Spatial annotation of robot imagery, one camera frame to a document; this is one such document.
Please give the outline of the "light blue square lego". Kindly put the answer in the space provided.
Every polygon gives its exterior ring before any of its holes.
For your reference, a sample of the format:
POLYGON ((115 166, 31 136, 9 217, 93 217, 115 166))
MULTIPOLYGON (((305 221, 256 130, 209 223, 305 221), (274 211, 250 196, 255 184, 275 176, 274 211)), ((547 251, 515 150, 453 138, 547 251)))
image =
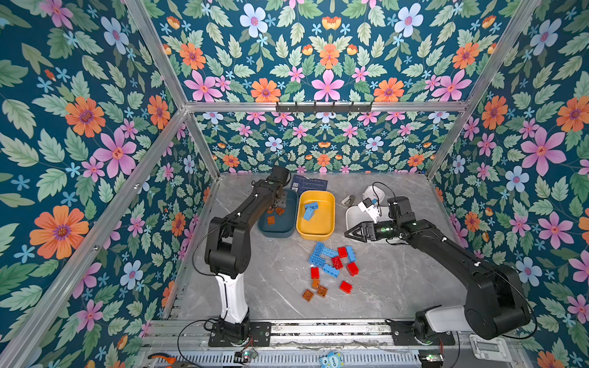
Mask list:
POLYGON ((313 208, 306 208, 305 213, 303 214, 303 219, 305 221, 310 221, 312 219, 314 215, 314 209, 313 208))

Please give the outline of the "light blue long lego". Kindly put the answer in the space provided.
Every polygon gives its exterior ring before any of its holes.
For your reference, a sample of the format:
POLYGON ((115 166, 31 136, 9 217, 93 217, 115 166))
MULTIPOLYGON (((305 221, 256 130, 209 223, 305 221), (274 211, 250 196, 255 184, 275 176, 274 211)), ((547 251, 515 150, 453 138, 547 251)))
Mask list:
POLYGON ((317 209, 318 209, 317 202, 311 202, 311 203, 305 205, 305 212, 311 211, 312 213, 314 213, 317 209))

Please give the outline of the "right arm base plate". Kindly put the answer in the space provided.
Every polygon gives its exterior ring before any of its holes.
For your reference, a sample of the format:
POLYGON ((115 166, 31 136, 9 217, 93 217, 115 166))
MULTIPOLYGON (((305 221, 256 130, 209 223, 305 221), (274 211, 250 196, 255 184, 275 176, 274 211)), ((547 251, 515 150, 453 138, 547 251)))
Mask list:
POLYGON ((396 346, 455 346, 456 340, 451 332, 438 333, 423 320, 401 321, 386 319, 391 328, 391 336, 396 346))

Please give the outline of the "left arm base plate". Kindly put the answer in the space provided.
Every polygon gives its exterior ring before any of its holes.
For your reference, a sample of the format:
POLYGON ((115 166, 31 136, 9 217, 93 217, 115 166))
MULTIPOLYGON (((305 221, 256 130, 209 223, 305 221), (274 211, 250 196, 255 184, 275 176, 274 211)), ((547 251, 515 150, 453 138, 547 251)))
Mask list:
POLYGON ((269 322, 246 321, 243 324, 216 322, 210 333, 209 347, 268 347, 272 324, 269 322))

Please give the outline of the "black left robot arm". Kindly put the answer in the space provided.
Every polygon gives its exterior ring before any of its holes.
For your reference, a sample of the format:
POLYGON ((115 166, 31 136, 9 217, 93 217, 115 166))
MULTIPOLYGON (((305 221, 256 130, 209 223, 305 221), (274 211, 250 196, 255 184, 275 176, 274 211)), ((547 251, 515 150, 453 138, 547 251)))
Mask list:
POLYGON ((204 260, 219 285, 220 317, 226 324, 237 326, 248 319, 243 275, 252 257, 250 232, 262 215, 281 199, 290 177, 286 168, 273 167, 267 178, 252 184, 250 193, 235 210, 210 222, 204 260))

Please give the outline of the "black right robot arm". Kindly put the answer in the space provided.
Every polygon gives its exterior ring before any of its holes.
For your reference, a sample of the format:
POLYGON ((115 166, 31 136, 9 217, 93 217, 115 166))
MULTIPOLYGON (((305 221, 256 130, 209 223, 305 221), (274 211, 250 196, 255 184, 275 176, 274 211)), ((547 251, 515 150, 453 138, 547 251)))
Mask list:
POLYGON ((466 288, 463 306, 437 306, 416 313, 413 331, 417 340, 426 342, 448 331, 469 331, 492 340, 532 320, 516 270, 478 259, 426 219, 401 224, 361 222, 346 231, 345 237, 358 242, 399 238, 433 258, 466 288))

